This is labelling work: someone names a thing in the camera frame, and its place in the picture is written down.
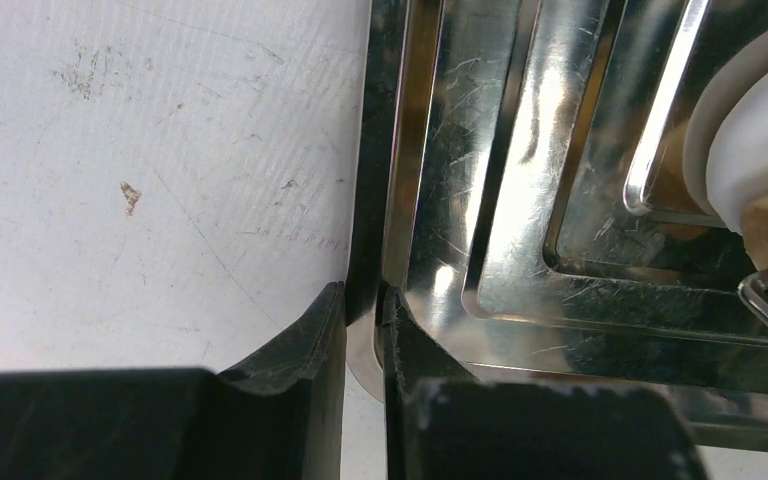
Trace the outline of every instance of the black plastic piece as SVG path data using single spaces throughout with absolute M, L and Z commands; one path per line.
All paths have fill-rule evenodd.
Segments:
M 219 375 L 0 374 L 0 478 L 339 478 L 345 348 L 332 283 Z
M 707 478 L 660 395 L 478 382 L 422 331 L 398 290 L 384 301 L 390 480 Z

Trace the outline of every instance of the stainless steel tray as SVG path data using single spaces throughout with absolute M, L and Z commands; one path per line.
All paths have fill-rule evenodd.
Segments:
M 734 293 L 752 265 L 681 175 L 696 100 L 766 29 L 766 0 L 373 0 L 359 381 L 381 397 L 376 298 L 397 285 L 481 377 L 646 383 L 702 443 L 768 451 L 768 329 Z

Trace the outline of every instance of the white roller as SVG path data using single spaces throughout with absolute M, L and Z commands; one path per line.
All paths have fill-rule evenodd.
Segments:
M 702 210 L 715 215 L 708 202 L 705 170 L 714 136 L 737 102 L 768 73 L 768 30 L 728 61 L 705 87 L 687 126 L 683 173 L 687 191 Z
M 768 74 L 723 121 L 705 176 L 711 206 L 729 230 L 740 233 L 743 210 L 768 195 Z

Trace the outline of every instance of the white surface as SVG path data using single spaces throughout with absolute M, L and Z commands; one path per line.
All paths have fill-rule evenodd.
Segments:
M 737 102 L 711 144 L 708 200 L 733 232 L 743 210 L 768 195 L 768 74 Z
M 355 0 L 0 1 L 0 370 L 221 369 L 344 278 L 367 21 Z M 348 375 L 343 478 L 383 479 L 384 443 Z M 705 456 L 768 476 L 766 454 Z

